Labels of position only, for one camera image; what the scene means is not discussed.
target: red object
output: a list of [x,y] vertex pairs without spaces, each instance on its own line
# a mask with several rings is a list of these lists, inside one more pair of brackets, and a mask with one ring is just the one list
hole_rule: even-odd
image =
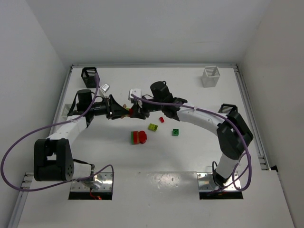
[[131,116],[131,115],[133,115],[133,109],[129,109],[129,115]]
[[140,131],[138,132],[138,138],[139,138],[139,142],[141,144],[144,144],[147,141],[147,134],[144,131]]
[[96,200],[96,197],[92,194],[92,190],[90,190],[90,196]]
[[131,143],[137,145],[139,143],[144,144],[147,141],[147,134],[144,131],[132,132]]
[[133,132],[133,144],[139,144],[138,132]]

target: green block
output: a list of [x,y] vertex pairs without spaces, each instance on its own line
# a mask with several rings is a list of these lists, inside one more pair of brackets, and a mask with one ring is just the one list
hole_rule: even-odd
[[173,129],[172,136],[179,136],[179,130],[178,129]]
[[158,127],[157,125],[151,123],[149,124],[148,129],[155,132],[157,130],[157,127]]
[[133,140],[133,132],[131,132],[131,143],[134,144],[134,140]]

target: purple cable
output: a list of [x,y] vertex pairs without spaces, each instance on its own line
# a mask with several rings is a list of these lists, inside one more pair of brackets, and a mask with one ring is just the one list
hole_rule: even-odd
[[[134,97],[135,100],[139,100],[139,101],[142,101],[142,102],[146,102],[146,103],[150,103],[152,105],[162,105],[162,106],[175,106],[175,107],[184,107],[184,108],[189,108],[189,109],[194,109],[194,107],[192,106],[188,106],[188,105],[184,105],[184,104],[173,104],[173,103],[162,103],[162,102],[154,102],[154,101],[149,101],[149,100],[146,100],[146,99],[142,99],[142,98],[139,98],[137,96],[135,96],[134,94],[131,94],[132,97]],[[232,175],[232,184],[234,185],[235,189],[237,189],[238,191],[244,191],[246,190],[250,183],[251,183],[251,177],[252,177],[252,166],[251,166],[251,157],[250,157],[250,153],[249,153],[249,150],[248,150],[248,147],[246,145],[246,142],[241,134],[241,132],[239,131],[239,129],[234,125],[234,123],[232,123],[229,119],[223,117],[222,115],[218,114],[218,113],[215,113],[215,112],[212,112],[212,111],[208,111],[208,110],[205,110],[205,109],[201,109],[201,108],[197,108],[196,110],[200,111],[200,112],[203,112],[203,113],[208,113],[208,114],[211,114],[211,115],[215,115],[221,119],[224,119],[225,121],[227,121],[232,127],[233,129],[236,131],[236,133],[238,134],[238,136],[240,137],[242,143],[243,143],[243,146],[244,146],[244,149],[245,149],[245,154],[247,156],[247,161],[248,161],[248,170],[249,170],[249,174],[248,174],[248,180],[247,180],[247,183],[245,185],[245,187],[239,189],[238,187],[236,187],[235,185],[235,179],[234,179],[234,175]],[[235,170],[237,169],[238,167],[238,164],[235,165],[234,169],[233,169],[233,172],[235,172]]]
[[[99,75],[96,73],[95,74],[95,81],[96,81],[96,84],[97,84],[97,87],[96,87],[96,91],[95,91],[95,95],[93,97],[93,100],[91,102],[91,104],[88,106],[88,108],[85,110],[84,113],[82,113],[80,116],[76,117],[75,119],[72,119],[72,120],[67,120],[67,121],[63,121],[63,122],[60,122],[60,123],[54,123],[54,124],[51,124],[51,125],[48,125],[48,126],[45,126],[45,127],[41,127],[41,128],[38,128],[36,130],[33,130],[29,133],[27,133],[26,135],[22,136],[21,138],[19,138],[17,141],[14,142],[14,144],[11,145],[11,147],[9,147],[9,149],[5,152],[3,158],[2,158],[2,161],[1,161],[1,166],[0,166],[0,172],[1,172],[1,177],[3,178],[4,182],[9,185],[11,188],[15,189],[15,190],[18,190],[18,191],[28,191],[28,192],[31,192],[31,191],[40,191],[40,190],[44,190],[44,189],[49,189],[49,188],[52,188],[52,187],[55,187],[55,186],[58,186],[58,185],[61,185],[61,184],[65,184],[65,183],[69,183],[71,181],[78,181],[78,179],[75,179],[75,180],[70,180],[70,181],[63,181],[63,182],[60,182],[60,183],[57,183],[57,184],[52,184],[52,185],[49,185],[49,186],[46,186],[46,187],[43,187],[43,188],[38,188],[38,189],[22,189],[22,188],[19,188],[19,187],[16,187],[14,186],[13,184],[11,184],[8,179],[5,177],[5,174],[4,174],[4,162],[5,162],[5,159],[7,158],[8,154],[10,153],[10,151],[19,143],[21,142],[23,139],[25,139],[26,137],[32,135],[33,133],[36,133],[36,132],[39,132],[41,130],[44,130],[44,129],[47,129],[47,128],[50,128],[50,127],[54,127],[54,126],[58,126],[58,125],[62,125],[62,124],[67,124],[67,123],[70,123],[72,121],[75,121],[75,120],[78,120],[80,119],[81,117],[85,116],[87,114],[87,112],[91,109],[93,103],[95,102],[95,99],[97,97],[97,93],[98,93],[98,88],[99,88]],[[111,166],[112,168],[112,172],[113,172],[113,180],[114,180],[114,169],[113,169],[113,166],[112,165],[107,165],[105,167],[103,167],[101,170],[99,170],[98,172],[96,172],[95,174],[89,176],[89,177],[84,177],[84,178],[80,178],[79,180],[85,180],[85,179],[89,179],[93,176],[95,176],[96,174],[99,174],[101,171],[103,171],[105,168]]]

